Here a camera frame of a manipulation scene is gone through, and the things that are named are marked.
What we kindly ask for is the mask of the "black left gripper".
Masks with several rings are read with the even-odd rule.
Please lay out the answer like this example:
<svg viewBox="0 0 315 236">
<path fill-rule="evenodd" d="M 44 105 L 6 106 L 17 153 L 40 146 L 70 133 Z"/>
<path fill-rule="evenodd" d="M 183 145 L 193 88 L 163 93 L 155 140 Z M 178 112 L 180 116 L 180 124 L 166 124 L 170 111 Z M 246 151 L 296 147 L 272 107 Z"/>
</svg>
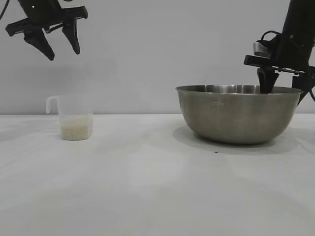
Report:
<svg viewBox="0 0 315 236">
<path fill-rule="evenodd" d="M 71 44 L 75 54 L 80 54 L 77 36 L 77 20 L 88 18 L 85 6 L 62 8 L 57 0 L 20 0 L 18 1 L 26 18 L 8 24 L 5 30 L 9 36 L 24 33 L 24 40 L 38 49 L 50 61 L 55 53 L 49 45 L 44 32 L 61 25 L 62 32 Z"/>
</svg>

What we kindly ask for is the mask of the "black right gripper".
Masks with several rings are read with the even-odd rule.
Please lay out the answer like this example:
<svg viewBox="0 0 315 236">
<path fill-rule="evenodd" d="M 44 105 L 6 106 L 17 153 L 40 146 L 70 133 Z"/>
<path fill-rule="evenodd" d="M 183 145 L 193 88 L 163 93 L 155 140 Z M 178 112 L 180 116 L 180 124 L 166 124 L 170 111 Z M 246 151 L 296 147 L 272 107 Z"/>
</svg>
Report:
<svg viewBox="0 0 315 236">
<path fill-rule="evenodd" d="M 311 48 L 298 45 L 293 37 L 282 33 L 275 33 L 271 40 L 265 40 L 264 35 L 253 44 L 253 55 L 246 55 L 244 64 L 259 67 L 257 75 L 260 93 L 268 94 L 273 91 L 275 82 L 279 77 L 278 71 L 300 74 L 292 77 L 292 88 L 302 91 L 298 104 L 309 94 L 315 100 L 315 67 L 309 65 Z"/>
</svg>

